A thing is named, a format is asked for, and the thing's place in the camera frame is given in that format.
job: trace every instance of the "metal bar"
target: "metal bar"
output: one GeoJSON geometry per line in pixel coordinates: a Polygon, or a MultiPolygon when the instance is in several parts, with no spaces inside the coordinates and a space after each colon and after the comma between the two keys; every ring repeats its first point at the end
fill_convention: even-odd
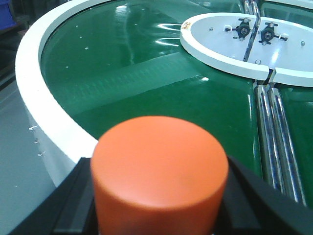
{"type": "Polygon", "coordinates": [[[245,9],[245,14],[252,15],[252,12],[250,11],[251,10],[251,6],[250,6],[250,3],[249,3],[249,0],[245,0],[244,1],[244,9],[245,9]]]}
{"type": "Polygon", "coordinates": [[[296,202],[306,205],[291,135],[279,90],[277,88],[269,89],[268,96],[274,120],[274,130],[278,144],[285,194],[296,202]]]}
{"type": "Polygon", "coordinates": [[[285,193],[266,86],[258,85],[255,92],[258,106],[261,150],[263,151],[261,154],[263,176],[271,186],[285,193]]]}
{"type": "Polygon", "coordinates": [[[252,1],[251,7],[252,7],[253,15],[256,16],[256,25],[259,27],[260,21],[261,21],[261,15],[260,15],[258,3],[256,1],[252,1]]]}

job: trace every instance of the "orange cylinder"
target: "orange cylinder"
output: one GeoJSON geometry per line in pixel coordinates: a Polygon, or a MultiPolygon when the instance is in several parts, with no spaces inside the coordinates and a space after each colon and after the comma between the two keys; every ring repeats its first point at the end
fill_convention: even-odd
{"type": "Polygon", "coordinates": [[[207,235],[228,162],[220,143],[188,121],[137,117],[107,131],[91,159],[103,235],[207,235]]]}

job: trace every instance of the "black bracket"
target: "black bracket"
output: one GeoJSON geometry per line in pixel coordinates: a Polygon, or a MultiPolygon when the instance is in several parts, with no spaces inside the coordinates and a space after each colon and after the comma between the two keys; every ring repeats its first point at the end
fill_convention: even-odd
{"type": "Polygon", "coordinates": [[[259,41],[260,43],[262,43],[263,45],[271,45],[270,40],[272,40],[273,38],[279,38],[287,41],[288,38],[275,35],[275,27],[277,27],[278,24],[275,24],[273,22],[265,24],[267,26],[261,31],[261,40],[259,41]]]}
{"type": "Polygon", "coordinates": [[[243,18],[243,19],[239,18],[238,20],[241,21],[240,25],[238,25],[236,28],[233,28],[233,29],[226,28],[225,31],[226,32],[230,30],[237,31],[238,37],[234,37],[234,39],[239,39],[242,41],[251,31],[250,25],[249,25],[249,22],[251,20],[249,20],[248,18],[243,18]]]}

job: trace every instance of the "green conveyor belt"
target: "green conveyor belt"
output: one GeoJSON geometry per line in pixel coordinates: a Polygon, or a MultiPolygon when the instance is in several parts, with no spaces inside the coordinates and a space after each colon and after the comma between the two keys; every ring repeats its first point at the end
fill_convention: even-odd
{"type": "Polygon", "coordinates": [[[298,23],[313,28],[313,10],[277,2],[260,3],[261,16],[298,23]]]}
{"type": "Polygon", "coordinates": [[[179,117],[261,175],[252,81],[203,64],[179,42],[186,19],[242,10],[239,0],[107,2],[54,32],[42,73],[59,104],[95,138],[133,117],[179,117]]]}

